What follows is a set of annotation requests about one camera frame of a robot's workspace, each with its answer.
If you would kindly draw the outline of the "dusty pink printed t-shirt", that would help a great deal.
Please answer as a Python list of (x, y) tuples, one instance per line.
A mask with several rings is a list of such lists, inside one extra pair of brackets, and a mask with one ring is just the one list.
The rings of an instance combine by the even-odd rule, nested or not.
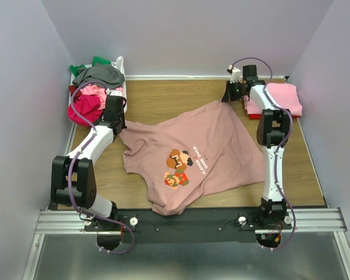
[(156, 125), (127, 122), (120, 134), (127, 173), (143, 177), (152, 209), (182, 213), (199, 197), (265, 179), (263, 154), (234, 109), (221, 101)]

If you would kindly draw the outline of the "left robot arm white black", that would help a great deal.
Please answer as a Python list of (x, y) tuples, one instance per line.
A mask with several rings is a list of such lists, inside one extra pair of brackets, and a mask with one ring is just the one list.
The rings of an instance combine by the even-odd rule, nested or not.
[(65, 156), (56, 156), (52, 161), (52, 202), (73, 207), (77, 213), (85, 214), (91, 220), (101, 220), (104, 230), (128, 227), (119, 220), (116, 203), (97, 193), (94, 171), (102, 152), (126, 128), (126, 103), (123, 96), (108, 96), (105, 109), (94, 122), (71, 106), (72, 111), (90, 126), (90, 132), (77, 148)]

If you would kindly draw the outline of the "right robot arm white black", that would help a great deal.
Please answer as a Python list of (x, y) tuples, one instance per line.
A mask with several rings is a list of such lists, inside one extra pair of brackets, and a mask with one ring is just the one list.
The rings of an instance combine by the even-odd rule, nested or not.
[(282, 108), (268, 90), (264, 80), (259, 79), (255, 65), (245, 65), (242, 70), (229, 65), (223, 102), (252, 100), (261, 110), (257, 127), (257, 143), (262, 147), (265, 163), (264, 191), (261, 205), (250, 218), (254, 225), (271, 227), (285, 220), (287, 199), (284, 194), (283, 156), (285, 145), (292, 132), (291, 113)]

